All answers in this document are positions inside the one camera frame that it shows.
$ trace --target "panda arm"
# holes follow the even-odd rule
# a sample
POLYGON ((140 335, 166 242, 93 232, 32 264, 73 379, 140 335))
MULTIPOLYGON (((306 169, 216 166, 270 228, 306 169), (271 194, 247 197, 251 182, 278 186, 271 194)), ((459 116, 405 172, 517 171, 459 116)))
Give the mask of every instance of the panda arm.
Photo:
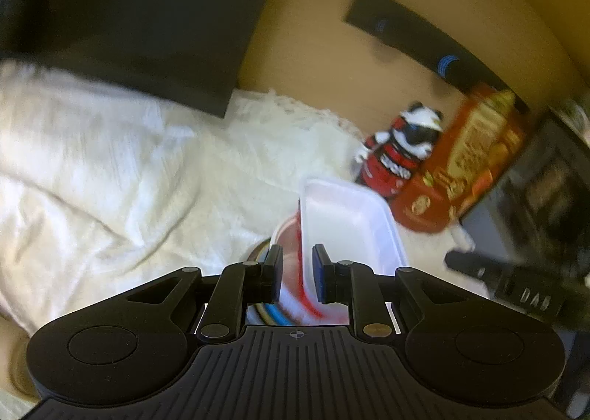
POLYGON ((376 147, 382 146, 383 144, 387 143, 391 138, 391 133, 388 131, 383 132, 376 132, 375 134, 371 135, 371 137, 367 137, 365 140, 365 147, 369 150, 373 150, 376 147))

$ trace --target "orange package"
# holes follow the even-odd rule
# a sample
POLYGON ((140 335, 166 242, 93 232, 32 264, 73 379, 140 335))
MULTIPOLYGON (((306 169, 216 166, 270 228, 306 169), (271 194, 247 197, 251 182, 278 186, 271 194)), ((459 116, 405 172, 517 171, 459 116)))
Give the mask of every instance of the orange package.
POLYGON ((432 156, 391 202, 397 222, 440 232, 492 186, 525 136, 511 91, 478 86, 465 100, 432 156))

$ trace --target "white plastic tray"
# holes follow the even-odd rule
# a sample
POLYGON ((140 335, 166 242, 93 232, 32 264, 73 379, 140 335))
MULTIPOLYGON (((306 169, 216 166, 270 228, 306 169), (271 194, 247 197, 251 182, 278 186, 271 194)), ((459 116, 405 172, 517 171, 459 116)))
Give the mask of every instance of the white plastic tray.
POLYGON ((347 307, 317 302, 314 245, 322 243, 332 262, 352 260, 380 275, 394 275, 398 267, 408 265, 389 206, 372 190, 338 179, 308 178, 301 185, 300 209, 303 289, 326 320, 347 317, 347 307))

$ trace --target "metal screw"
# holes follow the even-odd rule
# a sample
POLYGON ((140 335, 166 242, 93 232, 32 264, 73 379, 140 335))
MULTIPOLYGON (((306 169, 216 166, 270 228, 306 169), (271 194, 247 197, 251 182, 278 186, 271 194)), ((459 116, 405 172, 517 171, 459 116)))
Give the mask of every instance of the metal screw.
POLYGON ((363 332, 365 332, 365 335, 373 337, 374 339, 382 339, 384 337, 389 337, 393 330, 389 325, 383 323, 370 323, 369 325, 365 325, 363 332))
POLYGON ((201 329, 201 335, 208 339, 222 339, 229 333, 229 328, 220 323, 210 323, 201 329))

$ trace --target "panda ear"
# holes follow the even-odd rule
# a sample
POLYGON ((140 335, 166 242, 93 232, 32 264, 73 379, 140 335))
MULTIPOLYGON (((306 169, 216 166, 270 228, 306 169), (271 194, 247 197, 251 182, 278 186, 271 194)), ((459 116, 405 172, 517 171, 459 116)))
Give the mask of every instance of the panda ear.
POLYGON ((414 112, 417 109, 421 109, 424 107, 424 104, 421 102, 414 102, 412 105, 409 106, 408 112, 414 112))

